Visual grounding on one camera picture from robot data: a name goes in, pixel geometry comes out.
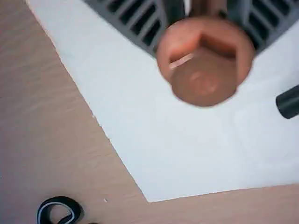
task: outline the gray plastic grate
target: gray plastic grate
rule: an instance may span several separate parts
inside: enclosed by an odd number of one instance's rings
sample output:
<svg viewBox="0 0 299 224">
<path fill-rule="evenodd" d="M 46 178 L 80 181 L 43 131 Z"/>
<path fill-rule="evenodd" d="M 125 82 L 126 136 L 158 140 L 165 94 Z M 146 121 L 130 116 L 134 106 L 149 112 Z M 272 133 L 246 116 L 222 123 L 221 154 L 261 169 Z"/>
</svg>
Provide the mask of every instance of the gray plastic grate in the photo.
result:
<svg viewBox="0 0 299 224">
<path fill-rule="evenodd" d="M 151 55 L 164 31 L 185 17 L 183 0 L 84 0 L 131 42 Z"/>
<path fill-rule="evenodd" d="M 228 0 L 228 19 L 246 31 L 260 52 L 299 19 L 299 0 Z"/>
</svg>

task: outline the wood grain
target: wood grain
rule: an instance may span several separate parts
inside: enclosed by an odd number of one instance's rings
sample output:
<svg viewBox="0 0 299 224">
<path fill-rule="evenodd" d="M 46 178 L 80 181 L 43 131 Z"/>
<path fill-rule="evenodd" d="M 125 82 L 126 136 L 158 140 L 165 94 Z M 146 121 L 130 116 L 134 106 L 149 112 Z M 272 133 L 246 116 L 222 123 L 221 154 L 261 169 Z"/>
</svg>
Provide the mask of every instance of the wood grain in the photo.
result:
<svg viewBox="0 0 299 224">
<path fill-rule="evenodd" d="M 21 0 L 0 0 L 0 173 L 1 224 L 56 195 L 83 224 L 299 223 L 297 185 L 147 203 Z"/>
</svg>

